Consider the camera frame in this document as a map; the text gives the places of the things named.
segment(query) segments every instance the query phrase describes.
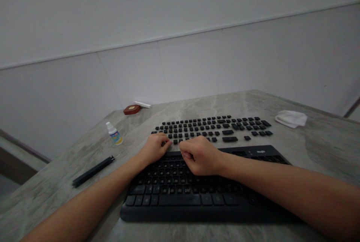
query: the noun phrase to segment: marble table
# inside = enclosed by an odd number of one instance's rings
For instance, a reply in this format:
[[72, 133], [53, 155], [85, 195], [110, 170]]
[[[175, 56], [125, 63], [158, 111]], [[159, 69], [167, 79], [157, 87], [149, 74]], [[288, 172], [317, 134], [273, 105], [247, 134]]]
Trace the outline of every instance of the marble table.
[[[288, 128], [275, 122], [281, 110], [305, 113], [305, 127]], [[135, 155], [156, 125], [163, 121], [232, 115], [261, 117], [272, 124], [271, 137], [253, 137], [238, 131], [236, 143], [215, 143], [218, 148], [273, 145], [293, 165], [315, 170], [360, 185], [360, 123], [332, 115], [258, 90], [209, 96], [154, 105], [125, 116], [114, 111], [49, 163], [8, 199], [0, 203], [0, 241], [18, 241], [76, 194]], [[124, 143], [112, 143], [105, 123], [112, 122]], [[177, 151], [178, 145], [170, 150]], [[101, 173], [72, 188], [71, 181], [111, 155], [120, 156]], [[127, 223], [119, 218], [123, 192], [89, 241], [326, 241], [307, 225]]]

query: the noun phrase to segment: white wall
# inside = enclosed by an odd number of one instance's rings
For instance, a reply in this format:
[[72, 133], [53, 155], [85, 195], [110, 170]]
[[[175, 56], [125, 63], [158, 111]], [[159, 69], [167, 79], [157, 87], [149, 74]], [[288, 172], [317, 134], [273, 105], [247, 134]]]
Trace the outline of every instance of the white wall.
[[0, 127], [54, 159], [134, 100], [261, 89], [344, 115], [360, 96], [360, 4], [0, 71]]
[[0, 68], [360, 0], [0, 0]]

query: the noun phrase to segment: black keyboard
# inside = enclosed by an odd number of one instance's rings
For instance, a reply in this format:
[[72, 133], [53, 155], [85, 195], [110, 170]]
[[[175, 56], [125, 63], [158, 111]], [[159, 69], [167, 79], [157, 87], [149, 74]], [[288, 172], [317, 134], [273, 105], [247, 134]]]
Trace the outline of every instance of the black keyboard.
[[[274, 164], [290, 164], [271, 145], [220, 150]], [[236, 181], [220, 176], [193, 175], [180, 151], [167, 152], [132, 180], [120, 218], [124, 221], [302, 222]]]

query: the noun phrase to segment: white cloth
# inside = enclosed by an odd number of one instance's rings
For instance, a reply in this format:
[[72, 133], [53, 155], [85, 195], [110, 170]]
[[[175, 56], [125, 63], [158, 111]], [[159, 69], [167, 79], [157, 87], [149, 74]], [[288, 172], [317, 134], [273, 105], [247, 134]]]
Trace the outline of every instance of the white cloth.
[[288, 126], [290, 128], [296, 128], [297, 126], [305, 126], [307, 119], [308, 117], [303, 113], [288, 110], [280, 111], [275, 117], [275, 120], [277, 122], [284, 124], [285, 126]]

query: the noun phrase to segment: small white bottle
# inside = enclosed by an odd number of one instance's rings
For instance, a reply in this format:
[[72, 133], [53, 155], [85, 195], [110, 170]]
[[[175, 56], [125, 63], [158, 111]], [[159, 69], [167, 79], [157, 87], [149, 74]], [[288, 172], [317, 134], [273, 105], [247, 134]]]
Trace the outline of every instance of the small white bottle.
[[120, 136], [117, 129], [110, 122], [106, 122], [106, 126], [108, 127], [109, 134], [114, 141], [115, 145], [120, 145], [123, 142], [123, 138]]

